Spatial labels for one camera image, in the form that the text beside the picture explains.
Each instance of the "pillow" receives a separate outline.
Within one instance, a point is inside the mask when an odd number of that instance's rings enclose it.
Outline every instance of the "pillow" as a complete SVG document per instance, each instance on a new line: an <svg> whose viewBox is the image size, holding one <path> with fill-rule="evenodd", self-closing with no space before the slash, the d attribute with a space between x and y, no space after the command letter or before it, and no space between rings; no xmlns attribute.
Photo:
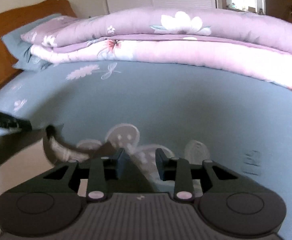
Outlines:
<svg viewBox="0 0 292 240"><path fill-rule="evenodd" d="M45 18L24 25L18 29L15 29L12 32L9 32L8 34L1 37L2 42L5 44L11 55L19 60L13 66L14 68L31 71L41 71L51 65L50 62L31 55L30 47L32 46L32 44L22 41L20 36L21 34L31 31L38 25L59 16L61 16L61 14L52 14Z"/></svg>

